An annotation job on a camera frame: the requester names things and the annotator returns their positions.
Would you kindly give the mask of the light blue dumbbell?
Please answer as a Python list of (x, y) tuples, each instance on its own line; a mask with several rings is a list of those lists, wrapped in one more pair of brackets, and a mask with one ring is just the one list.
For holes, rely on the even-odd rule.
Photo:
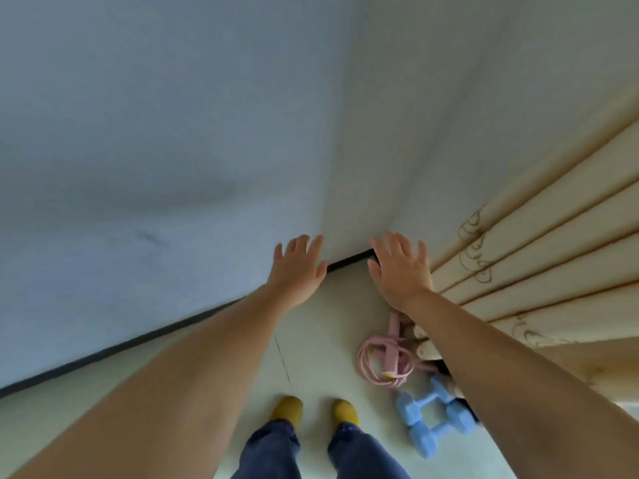
[(433, 428), (427, 427), (423, 421), (418, 421), (408, 428), (408, 436), (415, 450), (425, 459), (431, 458), (437, 452), (438, 440), (442, 436), (453, 431), (468, 435), (477, 427), (474, 413), (460, 399), (448, 403), (445, 412), (447, 419)]
[(443, 375), (429, 377), (430, 392), (421, 398), (415, 398), (408, 392), (401, 392), (395, 399), (395, 410), (400, 420), (411, 427), (422, 420), (422, 408), (434, 401), (443, 404), (452, 402), (456, 397), (449, 389), (449, 383)]

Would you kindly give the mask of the person's left forearm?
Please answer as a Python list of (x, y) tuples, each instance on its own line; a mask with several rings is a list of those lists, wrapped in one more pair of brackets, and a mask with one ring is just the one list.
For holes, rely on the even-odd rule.
[(212, 479), (277, 321), (304, 300), (260, 287), (148, 362), (10, 479)]

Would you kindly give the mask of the beige patterned curtain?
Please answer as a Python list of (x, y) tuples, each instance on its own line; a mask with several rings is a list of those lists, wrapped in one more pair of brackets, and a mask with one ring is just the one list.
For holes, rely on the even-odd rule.
[(458, 229), (436, 292), (639, 408), (639, 81)]

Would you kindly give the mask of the person's yellow shoe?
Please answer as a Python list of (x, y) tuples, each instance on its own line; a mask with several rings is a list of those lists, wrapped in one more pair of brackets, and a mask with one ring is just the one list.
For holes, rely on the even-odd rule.
[(347, 400), (336, 399), (332, 403), (331, 417), (333, 420), (333, 427), (338, 430), (340, 426), (347, 424), (348, 426), (359, 427), (358, 414), (353, 406)]
[(269, 421), (286, 421), (293, 428), (296, 428), (302, 420), (303, 410), (304, 405), (300, 398), (287, 395), (277, 403), (269, 417)]

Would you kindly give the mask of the black baseboard strip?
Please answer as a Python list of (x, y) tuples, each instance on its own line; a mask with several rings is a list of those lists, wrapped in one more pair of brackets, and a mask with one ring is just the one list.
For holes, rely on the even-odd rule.
[(204, 321), (265, 281), (274, 247), (0, 253), (0, 400)]

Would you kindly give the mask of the person's left yellow shoe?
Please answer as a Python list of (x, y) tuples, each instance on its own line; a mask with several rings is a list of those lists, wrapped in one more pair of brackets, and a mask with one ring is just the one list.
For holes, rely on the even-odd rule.
[(300, 398), (287, 395), (277, 403), (269, 417), (269, 421), (286, 421), (293, 428), (296, 428), (302, 420), (303, 410), (304, 405)]

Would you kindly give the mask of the person's jeans leg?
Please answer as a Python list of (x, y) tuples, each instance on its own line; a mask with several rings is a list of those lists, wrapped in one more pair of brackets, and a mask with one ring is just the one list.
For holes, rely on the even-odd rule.
[(230, 479), (301, 479), (299, 451), (293, 424), (273, 419), (250, 436)]
[(379, 441), (347, 421), (337, 426), (327, 452), (337, 479), (411, 479)]

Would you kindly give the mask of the person's right forearm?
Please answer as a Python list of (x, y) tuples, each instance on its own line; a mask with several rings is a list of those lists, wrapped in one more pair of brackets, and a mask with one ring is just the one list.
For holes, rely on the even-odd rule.
[(427, 289), (397, 304), (440, 352), (518, 479), (639, 479), (639, 421)]

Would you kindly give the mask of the person's right jeans leg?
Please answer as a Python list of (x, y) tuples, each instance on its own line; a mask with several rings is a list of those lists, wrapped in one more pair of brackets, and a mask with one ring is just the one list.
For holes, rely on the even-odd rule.
[(337, 479), (411, 479), (379, 441), (347, 421), (337, 426), (327, 452)]

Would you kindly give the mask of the person's right hand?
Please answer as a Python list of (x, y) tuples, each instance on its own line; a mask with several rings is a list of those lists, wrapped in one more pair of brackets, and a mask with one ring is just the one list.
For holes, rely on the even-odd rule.
[(391, 257), (384, 239), (371, 240), (374, 258), (383, 273), (383, 285), (375, 285), (386, 302), (395, 310), (414, 318), (419, 314), (423, 298), (433, 291), (429, 266), (417, 262), (418, 249), (413, 251), (411, 242), (401, 233), (404, 256)]

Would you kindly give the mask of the person's left hand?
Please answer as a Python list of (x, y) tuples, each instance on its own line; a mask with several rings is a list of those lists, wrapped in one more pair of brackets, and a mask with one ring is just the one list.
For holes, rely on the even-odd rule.
[(284, 257), (277, 265), (274, 265), (273, 260), (267, 279), (266, 288), (282, 312), (305, 303), (322, 283), (316, 281), (316, 269), (321, 262), (325, 262), (321, 260), (323, 235), (313, 239), (310, 237), (308, 253), (305, 255), (295, 253), (298, 237), (283, 245)]

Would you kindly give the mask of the person's right yellow shoe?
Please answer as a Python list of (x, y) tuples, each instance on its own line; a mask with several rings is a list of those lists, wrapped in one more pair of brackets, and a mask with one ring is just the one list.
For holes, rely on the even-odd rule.
[(338, 430), (340, 426), (347, 424), (348, 426), (359, 427), (358, 414), (353, 406), (347, 400), (336, 399), (332, 403), (331, 417), (333, 420), (333, 427)]

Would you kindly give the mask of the person's left jeans leg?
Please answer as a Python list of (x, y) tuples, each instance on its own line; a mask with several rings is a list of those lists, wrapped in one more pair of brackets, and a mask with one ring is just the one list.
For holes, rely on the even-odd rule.
[(299, 451), (293, 424), (273, 419), (250, 436), (230, 479), (301, 479)]

